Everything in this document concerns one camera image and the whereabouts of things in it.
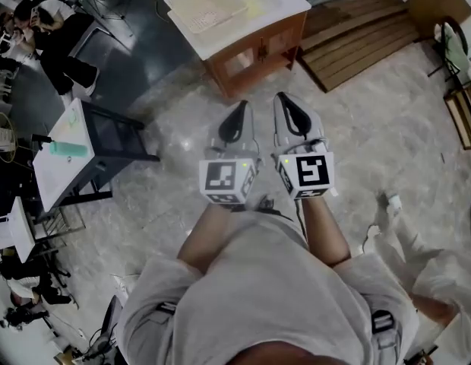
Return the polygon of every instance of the white countertop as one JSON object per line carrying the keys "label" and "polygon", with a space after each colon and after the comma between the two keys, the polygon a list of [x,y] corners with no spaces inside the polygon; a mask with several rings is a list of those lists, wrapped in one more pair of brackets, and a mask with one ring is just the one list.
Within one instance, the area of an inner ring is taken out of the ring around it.
{"label": "white countertop", "polygon": [[14,199],[13,208],[8,215],[8,224],[16,252],[21,262],[25,263],[30,256],[31,250],[33,250],[35,246],[35,240],[24,213],[23,202],[20,197],[16,196]]}
{"label": "white countertop", "polygon": [[[253,4],[256,0],[244,0]],[[195,50],[198,56],[202,60],[209,59],[211,56],[217,54],[220,50],[225,49],[227,46],[232,45],[238,40],[246,37],[247,35],[254,33],[270,24],[286,19],[287,17],[301,14],[311,8],[310,3],[306,0],[274,0],[277,1],[277,5],[271,9],[268,9],[261,15],[256,15],[250,18],[253,14],[251,9],[246,12],[248,15],[247,21],[244,25],[231,29],[226,35],[218,37],[216,41],[211,43],[204,43],[193,34],[173,12],[168,12],[168,16],[172,19],[173,23],[177,26],[186,40],[190,43],[191,47]]]}
{"label": "white countertop", "polygon": [[94,157],[79,99],[75,99],[60,116],[49,137],[53,141],[83,144],[87,146],[87,156],[53,155],[50,154],[49,144],[43,143],[43,150],[36,154],[33,167],[45,212],[48,212],[57,203],[75,177]]}

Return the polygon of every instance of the wooden cabinet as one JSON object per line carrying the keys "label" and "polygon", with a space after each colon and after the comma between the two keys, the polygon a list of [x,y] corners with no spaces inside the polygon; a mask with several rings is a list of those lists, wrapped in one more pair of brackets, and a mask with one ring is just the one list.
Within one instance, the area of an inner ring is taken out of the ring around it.
{"label": "wooden cabinet", "polygon": [[252,33],[204,61],[225,97],[256,84],[278,68],[292,68],[306,12]]}

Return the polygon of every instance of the wooden pallet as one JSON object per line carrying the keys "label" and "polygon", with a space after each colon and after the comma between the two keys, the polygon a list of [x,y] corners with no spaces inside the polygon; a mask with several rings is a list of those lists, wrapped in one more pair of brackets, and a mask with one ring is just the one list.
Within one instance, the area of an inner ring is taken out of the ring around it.
{"label": "wooden pallet", "polygon": [[299,61],[329,91],[418,37],[401,0],[335,0],[310,10]]}

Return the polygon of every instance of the box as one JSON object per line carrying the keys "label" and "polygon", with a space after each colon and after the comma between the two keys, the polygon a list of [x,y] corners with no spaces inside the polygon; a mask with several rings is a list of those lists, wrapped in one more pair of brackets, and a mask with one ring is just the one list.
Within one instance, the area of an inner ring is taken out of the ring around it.
{"label": "box", "polygon": [[199,163],[200,192],[216,204],[244,204],[257,172],[247,159],[202,160]]}
{"label": "box", "polygon": [[276,167],[293,199],[323,195],[333,187],[333,153],[280,155]]}

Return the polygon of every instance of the shoulder strap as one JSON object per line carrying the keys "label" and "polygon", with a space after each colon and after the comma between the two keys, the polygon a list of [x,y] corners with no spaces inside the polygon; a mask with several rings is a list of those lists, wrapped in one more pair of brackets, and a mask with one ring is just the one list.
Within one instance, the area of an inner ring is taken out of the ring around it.
{"label": "shoulder strap", "polygon": [[372,346],[374,365],[396,365],[400,354],[401,337],[394,317],[379,309],[372,314]]}

